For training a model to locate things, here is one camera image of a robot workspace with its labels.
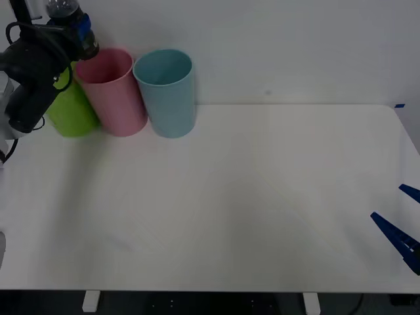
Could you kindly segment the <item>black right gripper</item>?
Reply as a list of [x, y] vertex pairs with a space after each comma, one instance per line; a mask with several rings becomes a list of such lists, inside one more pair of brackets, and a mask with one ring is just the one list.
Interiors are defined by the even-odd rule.
[[[420, 202], [420, 190], [406, 184], [401, 184], [398, 188], [416, 202]], [[396, 250], [401, 255], [405, 255], [404, 262], [416, 275], [419, 276], [419, 242], [390, 223], [388, 220], [384, 219], [380, 214], [373, 212], [370, 217], [386, 236], [388, 241], [393, 244]]]

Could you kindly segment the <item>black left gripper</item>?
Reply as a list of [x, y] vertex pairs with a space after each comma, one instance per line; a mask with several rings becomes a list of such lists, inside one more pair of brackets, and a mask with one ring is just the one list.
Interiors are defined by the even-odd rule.
[[32, 31], [35, 41], [61, 63], [71, 63], [83, 58], [83, 45], [91, 31], [91, 21], [87, 13], [83, 13], [76, 22], [77, 34], [64, 26], [19, 23], [25, 31]]

